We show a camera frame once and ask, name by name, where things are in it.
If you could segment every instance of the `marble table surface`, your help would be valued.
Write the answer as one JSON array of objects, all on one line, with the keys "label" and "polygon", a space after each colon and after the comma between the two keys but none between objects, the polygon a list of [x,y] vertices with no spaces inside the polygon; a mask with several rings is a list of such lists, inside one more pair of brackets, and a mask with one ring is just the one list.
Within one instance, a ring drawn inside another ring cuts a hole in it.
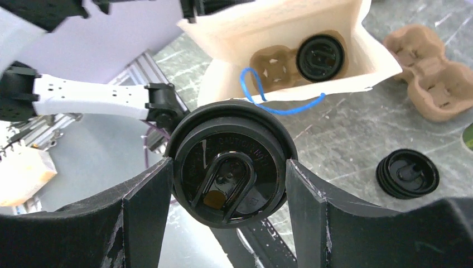
[{"label": "marble table surface", "polygon": [[[473,4],[464,0],[373,0],[363,24],[378,40],[406,24],[434,29],[447,44],[447,57],[473,68]],[[182,99],[193,110],[201,76],[210,58],[186,35],[155,56]],[[330,183],[362,199],[406,211],[447,196],[473,195],[473,152],[461,141],[473,111],[446,123],[425,120],[407,97],[407,86],[388,79],[366,93],[328,96],[294,116],[278,117],[298,148],[300,162]],[[268,103],[287,109],[301,102]],[[437,165],[441,181],[425,197],[398,200],[377,185],[374,170],[390,152],[418,150]],[[295,252],[289,210],[284,205],[271,221]]]}]

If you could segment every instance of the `blue string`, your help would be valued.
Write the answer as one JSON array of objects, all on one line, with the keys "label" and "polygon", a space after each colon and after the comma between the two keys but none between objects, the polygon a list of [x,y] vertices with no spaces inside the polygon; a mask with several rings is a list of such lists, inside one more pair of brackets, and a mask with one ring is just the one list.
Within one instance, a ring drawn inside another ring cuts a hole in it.
[{"label": "blue string", "polygon": [[303,112],[305,110],[308,110],[308,109],[316,106],[317,104],[321,103],[322,100],[325,98],[325,94],[322,93],[322,94],[320,94],[320,96],[318,98],[313,100],[311,103],[307,103],[304,106],[297,107],[297,108],[294,108],[294,109],[289,109],[289,110],[276,110],[276,109],[268,108],[266,106],[263,106],[261,104],[256,103],[253,100],[253,98],[251,97],[251,94],[248,91],[247,84],[245,82],[245,76],[249,71],[251,73],[253,73],[254,77],[256,78],[256,84],[258,85],[258,92],[259,92],[259,95],[261,96],[261,99],[264,102],[266,101],[266,97],[264,96],[263,84],[261,83],[261,79],[259,78],[258,73],[253,68],[250,68],[250,67],[243,69],[242,73],[240,74],[240,84],[242,85],[243,93],[245,93],[245,97],[247,99],[249,99],[254,105],[258,106],[261,109],[266,110],[267,112],[274,113],[274,114],[277,114],[277,115],[280,115],[280,116],[289,116],[291,114],[296,114],[296,113],[300,113],[300,112]]}]

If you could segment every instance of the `brown cup carrier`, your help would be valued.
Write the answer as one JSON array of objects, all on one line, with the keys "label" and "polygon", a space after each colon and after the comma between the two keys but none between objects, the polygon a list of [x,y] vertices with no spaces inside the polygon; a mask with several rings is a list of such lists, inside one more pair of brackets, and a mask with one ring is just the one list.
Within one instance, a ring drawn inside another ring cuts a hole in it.
[{"label": "brown cup carrier", "polygon": [[409,98],[423,117],[441,122],[473,107],[473,71],[445,57],[445,45],[433,30],[408,25],[383,45],[402,67],[394,78],[408,83]]},{"label": "brown cup carrier", "polygon": [[[303,40],[296,49],[277,45],[258,50],[250,59],[264,92],[341,78],[347,71],[346,42],[336,31]],[[255,77],[253,84],[258,88]]]}]

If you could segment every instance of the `paper bag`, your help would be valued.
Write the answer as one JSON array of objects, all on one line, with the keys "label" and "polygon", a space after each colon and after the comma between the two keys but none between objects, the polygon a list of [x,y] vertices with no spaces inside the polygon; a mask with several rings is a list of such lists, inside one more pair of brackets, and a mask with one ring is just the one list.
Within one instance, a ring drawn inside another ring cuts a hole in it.
[{"label": "paper bag", "polygon": [[[370,5],[371,0],[256,0],[198,17],[197,23],[181,20],[178,25],[213,58],[202,78],[198,105],[243,98],[240,74],[257,53],[274,47],[296,51],[304,40],[320,34],[331,35],[342,44],[340,72],[324,82],[303,78],[276,90],[263,87],[268,101],[367,91],[400,73],[394,57],[361,25]],[[255,79],[248,74],[245,82],[255,102],[263,102]]]},{"label": "paper bag", "polygon": [[21,205],[56,174],[48,152],[16,147],[0,162],[0,207]]}]

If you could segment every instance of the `black cup lid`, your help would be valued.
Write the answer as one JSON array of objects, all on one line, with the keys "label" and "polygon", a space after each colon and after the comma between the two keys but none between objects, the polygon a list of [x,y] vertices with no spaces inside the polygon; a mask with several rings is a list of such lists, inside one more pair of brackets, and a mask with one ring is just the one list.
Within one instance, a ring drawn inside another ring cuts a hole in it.
[{"label": "black cup lid", "polygon": [[376,168],[376,179],[387,194],[398,199],[422,197],[440,182],[435,164],[410,149],[396,150],[384,158]]},{"label": "black cup lid", "polygon": [[186,116],[165,155],[174,159],[173,193],[182,207],[212,228],[238,228],[284,204],[285,162],[297,159],[297,150],[273,115],[244,100],[226,100]]},{"label": "black cup lid", "polygon": [[296,66],[305,79],[315,83],[336,76],[344,60],[344,49],[337,39],[330,35],[315,35],[299,48]]}]

